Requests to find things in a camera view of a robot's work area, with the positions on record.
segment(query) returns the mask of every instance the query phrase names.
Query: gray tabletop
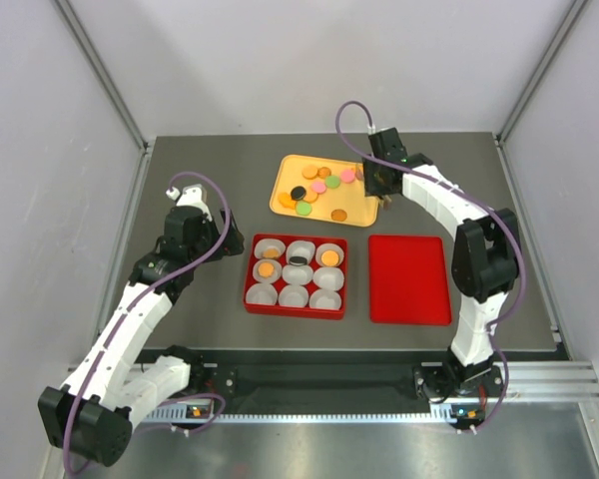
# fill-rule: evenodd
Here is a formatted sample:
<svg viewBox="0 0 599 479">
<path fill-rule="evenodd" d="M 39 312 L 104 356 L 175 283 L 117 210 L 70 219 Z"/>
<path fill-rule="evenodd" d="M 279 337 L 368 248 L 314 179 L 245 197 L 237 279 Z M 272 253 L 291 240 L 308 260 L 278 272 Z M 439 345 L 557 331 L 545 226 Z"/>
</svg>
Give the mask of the gray tabletop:
<svg viewBox="0 0 599 479">
<path fill-rule="evenodd" d="M 351 137 L 360 147 L 368 148 L 366 136 Z M 512 198 L 490 134 L 404 134 L 402 138 L 411 153 L 422 152 L 429 156 L 447 178 L 466 191 L 495 208 L 512 208 Z M 394 198 L 388 211 L 379 212 L 370 228 L 276 215 L 269 209 L 269 199 L 280 160 L 289 154 L 357 161 L 335 135 L 158 138 L 125 253 L 118 297 L 135 260 L 148 252 L 162 233 L 165 214 L 172 206 L 164 195 L 169 178 L 180 171 L 196 171 L 211 177 L 224 190 L 247 239 L 247 250 L 257 233 L 346 238 L 349 270 L 344 319 L 329 321 L 247 313 L 242 305 L 248 262 L 244 254 L 200 266 L 193 284 L 157 326 L 147 346 L 406 350 L 448 347 L 459 311 L 459 293 L 452 280 L 453 322 L 450 326 L 375 324 L 368 316 L 368 236 L 442 237 L 449 264 L 452 241 L 443 228 L 423 209 L 399 197 Z M 209 200 L 215 215 L 219 201 L 211 193 Z M 508 350 L 554 349 L 550 321 L 532 267 L 526 300 L 515 317 L 498 327 L 497 338 L 501 347 Z"/>
</svg>

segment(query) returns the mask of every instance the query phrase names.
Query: green disc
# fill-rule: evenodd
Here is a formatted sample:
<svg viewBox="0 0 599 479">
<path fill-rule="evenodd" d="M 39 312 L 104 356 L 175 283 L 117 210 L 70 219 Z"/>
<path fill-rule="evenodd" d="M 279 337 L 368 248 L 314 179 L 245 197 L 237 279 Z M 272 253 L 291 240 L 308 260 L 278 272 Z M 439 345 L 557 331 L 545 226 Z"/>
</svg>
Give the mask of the green disc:
<svg viewBox="0 0 599 479">
<path fill-rule="evenodd" d="M 307 202 L 298 202 L 296 204 L 296 213 L 298 215 L 302 215 L 303 217 L 307 217 L 312 212 L 312 206 Z"/>
<path fill-rule="evenodd" d="M 341 183 L 341 180 L 339 179 L 339 177 L 336 177 L 335 175 L 330 175 L 326 178 L 325 182 L 327 187 L 337 188 Z"/>
</svg>

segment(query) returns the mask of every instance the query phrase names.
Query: metal floor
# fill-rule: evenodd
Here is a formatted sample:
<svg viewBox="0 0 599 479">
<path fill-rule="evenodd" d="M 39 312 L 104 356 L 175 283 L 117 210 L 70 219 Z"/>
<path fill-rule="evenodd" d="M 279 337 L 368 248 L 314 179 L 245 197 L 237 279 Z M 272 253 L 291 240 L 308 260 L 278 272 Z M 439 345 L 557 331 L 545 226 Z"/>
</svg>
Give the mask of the metal floor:
<svg viewBox="0 0 599 479">
<path fill-rule="evenodd" d="M 368 148 L 365 135 L 351 137 L 361 148 Z M 471 194 L 495 208 L 513 208 L 490 134 L 404 134 L 402 137 L 410 152 L 428 155 L 447 178 Z M 456 320 L 448 327 L 374 324 L 368 318 L 367 284 L 369 235 L 441 237 L 450 268 L 452 241 L 443 228 L 423 209 L 402 198 L 395 198 L 388 211 L 380 211 L 377 222 L 370 228 L 275 215 L 269 209 L 269 198 L 280 161 L 289 154 L 358 161 L 336 135 L 158 138 L 128 241 L 117 297 L 134 262 L 151 250 L 162 234 L 165 214 L 172 206 L 164 194 L 169 178 L 180 171 L 197 171 L 214 179 L 225 191 L 247 239 L 247 248 L 257 233 L 346 238 L 349 278 L 344 319 L 327 321 L 248 314 L 242 305 L 248 262 L 243 255 L 198 268 L 193 284 L 158 325 L 147 347 L 180 344 L 225 349 L 446 349 L 454 336 Z M 215 195 L 210 193 L 209 199 L 216 213 Z M 509 351 L 555 348 L 549 316 L 532 266 L 530 271 L 522 307 L 512 320 L 497 328 L 498 343 Z M 456 318 L 459 293 L 452 281 L 450 283 L 453 317 Z"/>
<path fill-rule="evenodd" d="M 84 479 L 592 479 L 599 471 L 576 404 L 507 404 L 477 436 L 445 424 L 219 424 L 140 434 Z"/>
</svg>

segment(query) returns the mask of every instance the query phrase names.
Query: red muffin tray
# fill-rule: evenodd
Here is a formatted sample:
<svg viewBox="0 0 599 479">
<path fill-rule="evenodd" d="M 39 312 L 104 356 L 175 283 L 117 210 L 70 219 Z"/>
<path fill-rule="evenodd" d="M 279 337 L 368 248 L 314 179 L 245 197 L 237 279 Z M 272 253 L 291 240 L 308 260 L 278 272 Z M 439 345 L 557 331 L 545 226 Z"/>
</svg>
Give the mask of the red muffin tray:
<svg viewBox="0 0 599 479">
<path fill-rule="evenodd" d="M 372 322 L 450 324 L 452 309 L 441 238 L 371 235 L 368 257 Z"/>
<path fill-rule="evenodd" d="M 253 277 L 253 267 L 255 266 L 258 259 L 255 256 L 255 247 L 258 241 L 264 239 L 273 239 L 280 240 L 284 243 L 286 247 L 289 247 L 293 241 L 303 240 L 303 241 L 312 241 L 315 245 L 315 248 L 320 247 L 325 242 L 332 242 L 333 244 L 338 245 L 343 250 L 343 261 L 339 265 L 339 269 L 343 272 L 344 282 L 343 288 L 340 289 L 337 293 L 341 296 L 341 308 L 338 310 L 331 309 L 314 309 L 311 307 L 286 307 L 280 306 L 279 304 L 268 306 L 262 304 L 248 304 L 247 303 L 247 291 L 251 286 L 257 283 L 256 279 Z M 282 267 L 287 265 L 287 254 L 284 252 L 282 257 L 278 259 L 278 262 L 282 265 Z M 247 277 L 244 285 L 244 293 L 242 295 L 242 302 L 244 303 L 244 308 L 253 314 L 272 314 L 275 316 L 293 316 L 293 317 L 309 317 L 313 319 L 342 319 L 346 310 L 346 286 L 348 284 L 348 276 L 347 276 L 347 265 L 348 265 L 348 243 L 345 239 L 341 238 L 325 238 L 325 237 L 299 237 L 295 235 L 264 235 L 257 234 L 253 237 L 251 242 L 251 251 L 249 255 L 249 265 L 247 266 Z M 316 271 L 320 266 L 317 264 L 316 259 L 313 257 L 309 266 L 313 271 Z M 282 291 L 282 289 L 287 285 L 287 283 L 282 279 L 278 279 L 273 283 L 273 287 L 276 289 L 278 293 Z M 318 287 L 312 281 L 305 286 L 308 290 L 308 295 L 313 294 L 318 290 Z"/>
</svg>

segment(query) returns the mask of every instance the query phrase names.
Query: robotic arm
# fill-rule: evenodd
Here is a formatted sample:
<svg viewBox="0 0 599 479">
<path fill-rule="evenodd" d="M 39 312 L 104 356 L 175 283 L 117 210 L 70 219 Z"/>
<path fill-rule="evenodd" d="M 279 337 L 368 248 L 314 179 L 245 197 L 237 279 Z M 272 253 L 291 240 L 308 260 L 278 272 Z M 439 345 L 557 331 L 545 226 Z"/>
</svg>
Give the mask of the robotic arm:
<svg viewBox="0 0 599 479">
<path fill-rule="evenodd" d="M 395 128 L 373 133 L 369 139 L 376 158 L 437 179 L 434 183 L 367 159 L 363 161 L 367 195 L 404 195 L 429 212 L 454 239 L 451 270 L 461 292 L 461 308 L 457 333 L 443 364 L 443 379 L 450 391 L 474 388 L 492 367 L 488 323 L 499 316 L 519 275 L 512 246 L 491 216 L 452 192 L 460 191 L 459 186 L 449 182 L 429 158 L 407 154 Z M 452 185 L 452 190 L 440 183 Z M 516 215 L 508 209 L 496 214 L 519 243 Z"/>
<path fill-rule="evenodd" d="M 82 395 L 70 444 L 72 452 L 105 466 L 120 458 L 132 432 L 151 411 L 190 386 L 192 380 L 199 379 L 195 377 L 198 368 L 194 367 L 192 373 L 192 366 L 196 364 L 174 347 L 170 355 L 161 356 L 147 372 L 126 383 L 145 342 L 184 288 L 191 284 L 194 271 L 191 269 L 167 280 L 139 301 L 138 297 L 156 281 L 202 256 L 220 237 L 201 185 L 184 188 L 182 193 L 171 189 L 167 196 L 176 205 L 167 214 L 164 234 L 158 238 L 155 248 L 135 263 L 107 327 L 60 389 L 47 387 L 38 400 L 50 443 L 62 447 L 71 405 L 87 380 L 93 362 L 101 355 Z M 225 221 L 225 212 L 221 211 L 221 215 Z M 207 261 L 243 251 L 244 237 L 231 216 L 222 246 Z"/>
</svg>

